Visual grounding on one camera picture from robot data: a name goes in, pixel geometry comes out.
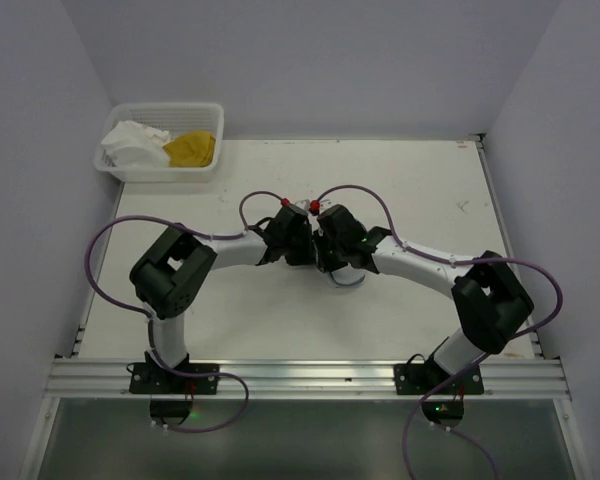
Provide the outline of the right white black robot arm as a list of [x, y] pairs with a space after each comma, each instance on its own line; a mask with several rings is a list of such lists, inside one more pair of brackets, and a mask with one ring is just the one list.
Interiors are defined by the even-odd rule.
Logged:
[[430, 390], [484, 354], [499, 354], [534, 310], [534, 304], [502, 257], [486, 251], [474, 259], [401, 246], [389, 229], [366, 229], [343, 205], [317, 216], [317, 258], [327, 273], [343, 267], [413, 281], [450, 298], [460, 327], [404, 376]]

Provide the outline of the white bra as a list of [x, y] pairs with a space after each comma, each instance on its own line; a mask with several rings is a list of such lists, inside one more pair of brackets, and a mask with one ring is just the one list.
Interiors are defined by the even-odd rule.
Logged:
[[171, 133], [132, 120], [120, 121], [101, 140], [101, 147], [119, 168], [164, 168], [169, 157], [163, 146]]

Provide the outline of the yellow bra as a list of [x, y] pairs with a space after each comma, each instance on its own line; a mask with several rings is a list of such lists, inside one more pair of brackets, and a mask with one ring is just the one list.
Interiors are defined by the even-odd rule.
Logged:
[[210, 166], [216, 146], [215, 137], [196, 130], [180, 135], [163, 146], [172, 168], [203, 168]]

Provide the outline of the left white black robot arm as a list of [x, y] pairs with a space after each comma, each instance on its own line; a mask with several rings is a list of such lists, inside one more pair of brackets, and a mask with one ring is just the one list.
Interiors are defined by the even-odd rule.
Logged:
[[237, 266], [261, 266], [284, 258], [291, 265], [315, 260], [308, 213], [286, 204], [263, 227], [235, 239], [200, 240], [181, 225], [169, 226], [130, 273], [136, 296], [149, 309], [149, 350], [167, 371], [188, 360], [184, 318], [208, 274]]

